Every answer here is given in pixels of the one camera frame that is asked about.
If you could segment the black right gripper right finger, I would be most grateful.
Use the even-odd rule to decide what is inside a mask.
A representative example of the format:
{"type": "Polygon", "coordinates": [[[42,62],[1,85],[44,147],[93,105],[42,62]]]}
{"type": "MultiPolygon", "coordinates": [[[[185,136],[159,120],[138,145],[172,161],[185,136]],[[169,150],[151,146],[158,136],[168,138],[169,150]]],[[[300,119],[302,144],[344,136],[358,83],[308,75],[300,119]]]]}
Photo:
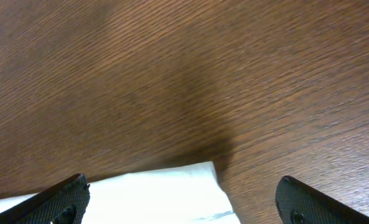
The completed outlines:
{"type": "Polygon", "coordinates": [[[311,186],[285,175],[275,204],[284,224],[369,224],[369,217],[311,186]]]}

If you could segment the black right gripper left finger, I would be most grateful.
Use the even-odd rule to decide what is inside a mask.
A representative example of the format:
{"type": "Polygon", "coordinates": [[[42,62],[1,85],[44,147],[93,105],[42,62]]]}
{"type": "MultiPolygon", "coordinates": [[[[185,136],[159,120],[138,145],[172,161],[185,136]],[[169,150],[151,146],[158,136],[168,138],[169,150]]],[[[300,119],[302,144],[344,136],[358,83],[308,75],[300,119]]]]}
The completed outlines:
{"type": "Polygon", "coordinates": [[[90,201],[84,174],[75,174],[0,213],[0,223],[81,224],[90,201]]]}

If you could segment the white t-shirt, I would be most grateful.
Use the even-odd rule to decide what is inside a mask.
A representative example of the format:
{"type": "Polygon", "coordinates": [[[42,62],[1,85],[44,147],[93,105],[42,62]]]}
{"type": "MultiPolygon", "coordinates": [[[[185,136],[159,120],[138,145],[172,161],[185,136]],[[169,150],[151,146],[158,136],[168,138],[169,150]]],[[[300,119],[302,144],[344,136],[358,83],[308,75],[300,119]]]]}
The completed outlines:
{"type": "MultiPolygon", "coordinates": [[[[119,175],[89,183],[81,223],[239,224],[212,162],[119,175]]],[[[0,200],[0,213],[36,194],[0,200]]]]}

